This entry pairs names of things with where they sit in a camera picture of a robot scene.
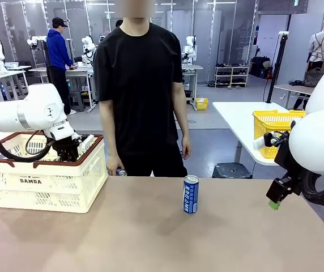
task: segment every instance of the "blue hoodie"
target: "blue hoodie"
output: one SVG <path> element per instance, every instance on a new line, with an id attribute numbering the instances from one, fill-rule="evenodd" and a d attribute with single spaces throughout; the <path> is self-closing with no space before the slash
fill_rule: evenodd
<path id="1" fill-rule="evenodd" d="M 58 31 L 50 29 L 46 43 L 48 45 L 49 57 L 52 66 L 59 67 L 65 71 L 65 65 L 73 65 L 73 61 L 69 59 L 69 55 L 67 53 L 65 39 Z"/>

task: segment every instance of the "yellow bin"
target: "yellow bin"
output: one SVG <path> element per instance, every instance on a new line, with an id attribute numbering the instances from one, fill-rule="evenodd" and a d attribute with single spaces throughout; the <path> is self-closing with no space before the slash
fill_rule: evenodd
<path id="1" fill-rule="evenodd" d="M 253 112 L 254 116 L 254 139 L 264 136 L 267 132 L 272 131 L 291 131 L 291 122 L 295 118 L 305 116 L 305 111 L 290 110 L 289 112 L 278 112 L 277 110 L 257 110 Z M 264 147 L 260 150 L 266 159 L 274 159 L 278 149 L 274 146 Z"/>
<path id="2" fill-rule="evenodd" d="M 205 111 L 207 109 L 207 105 L 208 105 L 207 98 L 196 98 L 197 109 Z"/>

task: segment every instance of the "can in hand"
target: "can in hand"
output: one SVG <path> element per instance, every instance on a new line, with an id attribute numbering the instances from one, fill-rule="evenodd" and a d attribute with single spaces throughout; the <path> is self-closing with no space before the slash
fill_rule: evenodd
<path id="1" fill-rule="evenodd" d="M 122 177 L 126 177 L 127 176 L 127 172 L 124 169 L 118 168 L 116 170 L 116 174 L 117 176 L 122 176 Z"/>
<path id="2" fill-rule="evenodd" d="M 198 177 L 188 175 L 184 178 L 184 212 L 193 214 L 197 211 Z"/>

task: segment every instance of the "man in blue hoodie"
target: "man in blue hoodie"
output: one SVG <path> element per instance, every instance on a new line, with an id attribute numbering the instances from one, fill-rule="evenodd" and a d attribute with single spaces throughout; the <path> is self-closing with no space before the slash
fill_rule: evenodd
<path id="1" fill-rule="evenodd" d="M 51 82 L 59 92 L 61 100 L 64 103 L 65 114 L 72 115 L 76 113 L 76 111 L 70 108 L 69 87 L 66 82 L 65 65 L 69 66 L 70 70 L 75 69 L 76 66 L 73 66 L 73 61 L 69 59 L 65 39 L 61 36 L 66 27 L 67 25 L 64 23 L 63 19 L 59 17 L 53 19 L 53 29 L 49 30 L 46 40 L 51 62 L 51 67 L 48 67 L 48 69 L 51 69 L 52 72 L 50 74 L 50 71 L 48 71 L 48 78 L 49 81 L 51 79 Z"/>

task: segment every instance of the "shoe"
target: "shoe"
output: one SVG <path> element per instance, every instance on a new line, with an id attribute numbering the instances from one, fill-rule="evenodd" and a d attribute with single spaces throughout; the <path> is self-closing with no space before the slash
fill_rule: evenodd
<path id="1" fill-rule="evenodd" d="M 76 114 L 76 111 L 74 111 L 73 109 L 70 111 L 69 114 L 67 114 L 66 116 L 70 116 L 70 115 L 73 115 L 73 114 Z"/>

